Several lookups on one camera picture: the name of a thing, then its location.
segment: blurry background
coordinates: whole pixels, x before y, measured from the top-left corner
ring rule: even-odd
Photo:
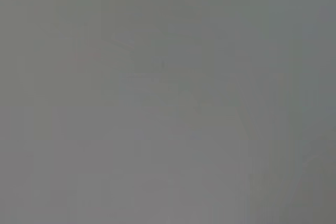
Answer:
[[[334,0],[0,0],[0,218],[335,219]]]

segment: gray surface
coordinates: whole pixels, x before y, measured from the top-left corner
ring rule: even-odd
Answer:
[[[334,223],[334,0],[0,0],[0,221]]]

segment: gray wall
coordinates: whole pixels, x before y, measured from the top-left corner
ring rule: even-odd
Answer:
[[[334,0],[0,0],[3,223],[333,223]]]

